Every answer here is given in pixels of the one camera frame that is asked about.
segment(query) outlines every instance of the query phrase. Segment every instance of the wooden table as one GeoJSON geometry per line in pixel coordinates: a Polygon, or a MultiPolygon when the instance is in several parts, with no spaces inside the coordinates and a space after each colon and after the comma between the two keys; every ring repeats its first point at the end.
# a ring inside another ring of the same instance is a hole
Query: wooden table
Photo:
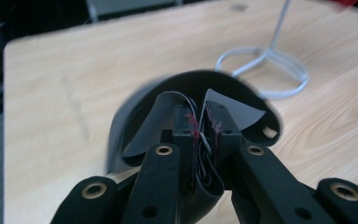
{"type": "MultiPolygon", "coordinates": [[[[105,175],[111,121],[132,92],[158,77],[213,69],[229,49],[266,46],[282,3],[205,2],[9,43],[5,222],[49,223],[77,182],[105,175]]],[[[358,9],[294,1],[277,48],[297,57],[311,81],[270,102],[284,125],[271,149],[311,187],[332,176],[358,184],[358,9]]],[[[243,78],[257,88],[295,85],[268,64],[243,78]]],[[[201,222],[238,222],[229,193],[201,222]]]]}

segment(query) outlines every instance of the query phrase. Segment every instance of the table surface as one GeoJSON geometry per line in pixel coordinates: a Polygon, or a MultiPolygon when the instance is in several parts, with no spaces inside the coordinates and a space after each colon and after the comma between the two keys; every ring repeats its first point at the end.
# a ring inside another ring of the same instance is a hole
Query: table surface
{"type": "MultiPolygon", "coordinates": [[[[267,46],[283,1],[213,1],[15,40],[5,49],[5,222],[49,223],[71,188],[106,174],[111,121],[150,80],[213,69],[239,46],[267,46]]],[[[293,1],[277,48],[310,72],[300,94],[270,104],[271,147],[301,182],[358,184],[358,9],[293,1]]],[[[225,63],[234,69],[246,58],[225,63]]],[[[268,63],[255,88],[296,83],[268,63]]],[[[201,223],[237,223],[229,192],[201,223]]]]}

